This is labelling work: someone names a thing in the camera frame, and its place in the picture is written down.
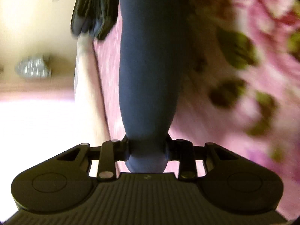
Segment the cream rolled duvet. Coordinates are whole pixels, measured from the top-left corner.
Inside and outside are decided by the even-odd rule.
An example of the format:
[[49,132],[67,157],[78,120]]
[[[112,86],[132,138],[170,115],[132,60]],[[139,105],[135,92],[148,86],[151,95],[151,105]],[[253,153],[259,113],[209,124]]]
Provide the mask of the cream rolled duvet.
[[82,142],[100,146],[110,139],[93,39],[82,34],[77,40],[74,96]]

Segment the navy blue garment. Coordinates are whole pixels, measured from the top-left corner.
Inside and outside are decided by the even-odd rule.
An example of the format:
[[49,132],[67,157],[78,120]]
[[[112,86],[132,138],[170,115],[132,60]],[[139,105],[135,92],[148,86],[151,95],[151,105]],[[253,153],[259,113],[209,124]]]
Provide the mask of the navy blue garment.
[[180,0],[119,0],[119,105],[133,173],[161,173],[176,111],[187,28]]

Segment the pink rose bed blanket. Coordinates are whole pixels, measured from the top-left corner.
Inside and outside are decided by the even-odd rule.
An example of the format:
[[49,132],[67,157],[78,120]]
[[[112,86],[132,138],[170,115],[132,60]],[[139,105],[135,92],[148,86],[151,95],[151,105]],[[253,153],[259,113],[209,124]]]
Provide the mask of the pink rose bed blanket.
[[[215,142],[276,172],[278,207],[299,216],[299,0],[180,0],[187,55],[168,134]],[[94,48],[110,136],[126,135],[119,105],[122,36]]]

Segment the stack of folded dark clothes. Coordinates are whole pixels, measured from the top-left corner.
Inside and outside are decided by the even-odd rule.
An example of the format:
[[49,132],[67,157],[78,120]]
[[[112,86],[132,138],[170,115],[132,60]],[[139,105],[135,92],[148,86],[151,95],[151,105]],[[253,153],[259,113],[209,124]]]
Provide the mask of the stack of folded dark clothes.
[[89,34],[99,41],[105,40],[117,22],[119,0],[76,0],[71,19],[71,32],[75,37]]

